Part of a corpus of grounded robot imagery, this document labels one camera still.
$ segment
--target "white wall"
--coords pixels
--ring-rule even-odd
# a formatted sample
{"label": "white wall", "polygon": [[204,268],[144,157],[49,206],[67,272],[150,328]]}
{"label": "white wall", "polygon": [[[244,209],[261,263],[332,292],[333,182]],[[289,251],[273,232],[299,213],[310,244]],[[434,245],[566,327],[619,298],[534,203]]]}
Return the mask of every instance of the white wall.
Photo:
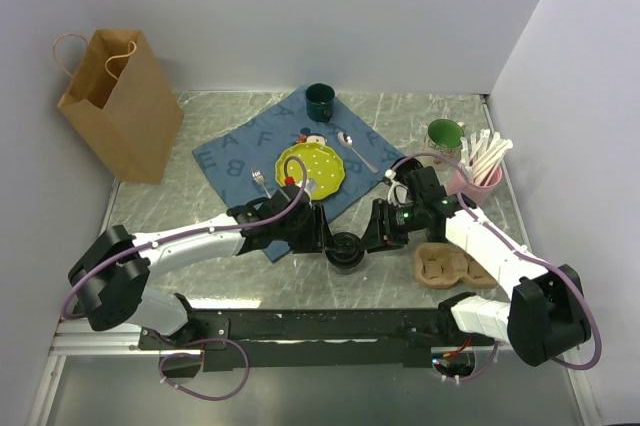
{"label": "white wall", "polygon": [[536,254],[579,271],[602,330],[605,424],[640,421],[639,35],[640,0],[541,0],[490,101]]}
{"label": "white wall", "polygon": [[538,0],[84,0],[177,89],[489,92]]}
{"label": "white wall", "polygon": [[[79,0],[0,0],[0,411],[23,424],[69,288],[95,239],[111,176],[55,105],[68,78],[51,59],[63,32],[91,34]],[[61,48],[74,64],[82,48]]]}

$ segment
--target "green polka dot plate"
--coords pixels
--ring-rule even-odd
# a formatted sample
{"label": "green polka dot plate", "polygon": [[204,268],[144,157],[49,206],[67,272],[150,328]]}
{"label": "green polka dot plate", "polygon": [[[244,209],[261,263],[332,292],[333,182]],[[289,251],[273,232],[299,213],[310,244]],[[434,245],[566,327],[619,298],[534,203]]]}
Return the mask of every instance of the green polka dot plate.
{"label": "green polka dot plate", "polygon": [[307,168],[307,174],[317,184],[311,199],[320,201],[327,196],[338,192],[344,181],[344,163],[338,153],[329,146],[318,143],[298,143],[285,149],[278,161],[276,161],[276,181],[284,186],[285,177],[291,176],[296,183],[302,181],[302,168],[295,161],[290,161],[287,174],[284,172],[284,162],[290,156],[299,157]]}

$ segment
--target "green cup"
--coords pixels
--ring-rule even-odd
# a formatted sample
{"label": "green cup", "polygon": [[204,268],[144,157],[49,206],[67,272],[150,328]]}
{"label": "green cup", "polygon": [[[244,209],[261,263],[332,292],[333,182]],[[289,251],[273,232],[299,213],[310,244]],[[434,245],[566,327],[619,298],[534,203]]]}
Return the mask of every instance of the green cup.
{"label": "green cup", "polygon": [[[464,136],[464,128],[464,123],[456,123],[450,119],[436,119],[427,128],[427,137],[424,141],[425,150],[456,160],[462,145],[461,138]],[[433,166],[436,169],[445,169],[449,166],[448,163],[440,159],[430,157],[426,158],[423,164]]]}

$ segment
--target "dark green cup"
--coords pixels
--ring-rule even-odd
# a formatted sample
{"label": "dark green cup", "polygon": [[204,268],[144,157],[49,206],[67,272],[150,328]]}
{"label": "dark green cup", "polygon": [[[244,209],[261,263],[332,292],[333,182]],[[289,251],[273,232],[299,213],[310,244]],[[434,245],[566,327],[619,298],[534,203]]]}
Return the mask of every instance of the dark green cup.
{"label": "dark green cup", "polygon": [[326,123],[333,116],[333,102],[336,92],[331,86],[322,83],[312,84],[304,93],[307,101],[307,116],[312,121]]}

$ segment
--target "table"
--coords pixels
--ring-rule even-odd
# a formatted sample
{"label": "table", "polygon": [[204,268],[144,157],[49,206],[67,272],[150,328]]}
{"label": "table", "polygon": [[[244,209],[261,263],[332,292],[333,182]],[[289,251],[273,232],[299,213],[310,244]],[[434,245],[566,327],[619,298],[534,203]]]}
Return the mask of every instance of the table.
{"label": "table", "polygon": [[[242,125],[278,103],[287,92],[185,92],[178,95],[185,117],[160,185],[121,184],[109,225],[123,224],[131,233],[153,232],[197,223],[226,211],[191,151]],[[489,127],[478,95],[341,93],[339,98],[380,135],[404,153],[423,150],[429,123],[438,118],[463,121],[467,131]],[[451,173],[440,173],[444,183]],[[331,231],[361,235],[369,221],[371,201],[386,197],[380,184],[331,223]],[[523,232],[506,181],[483,208],[505,233],[523,243]],[[466,291],[428,290],[411,275],[411,258],[424,233],[411,235],[403,250],[365,256],[359,269],[340,276],[324,255],[288,254],[271,263],[261,251],[241,257],[204,261],[158,278],[152,286],[184,294],[195,308],[427,308]],[[499,290],[479,291],[504,298]]]}
{"label": "table", "polygon": [[[226,206],[205,179],[191,150],[231,131],[286,94],[179,94],[185,119],[163,183],[119,185],[112,196],[107,223],[124,224],[131,232],[151,232],[199,222],[225,211]],[[339,96],[405,153],[421,150],[426,127],[434,119],[464,121],[469,131],[490,124],[479,96]],[[441,180],[446,181],[447,176],[442,174]],[[371,199],[384,194],[385,187],[375,188],[336,219],[332,231],[361,234],[369,219]],[[513,239],[527,242],[507,181],[483,209]],[[253,252],[184,268],[160,278],[153,286],[169,293],[181,292],[198,308],[434,307],[465,287],[427,290],[413,280],[411,255],[420,239],[420,233],[414,233],[412,243],[404,250],[368,255],[362,269],[350,276],[331,272],[322,255],[289,254],[271,264],[261,252]],[[478,292],[497,298],[504,294],[499,290]],[[586,417],[583,406],[589,395],[580,385],[579,376],[567,374],[551,362],[529,368],[508,350],[500,353],[501,360],[491,373],[460,390],[440,384],[430,376],[431,371],[397,364],[255,368],[242,394],[212,404],[157,385],[157,353],[137,350],[139,328],[123,326],[116,330],[112,334],[91,333],[84,321],[60,325],[34,407],[39,417],[49,418],[48,425],[425,421],[433,425],[495,425],[512,424],[514,420],[521,424],[577,425],[584,424]],[[229,385],[238,383],[241,375],[241,370],[201,375],[193,388],[224,393]]]}

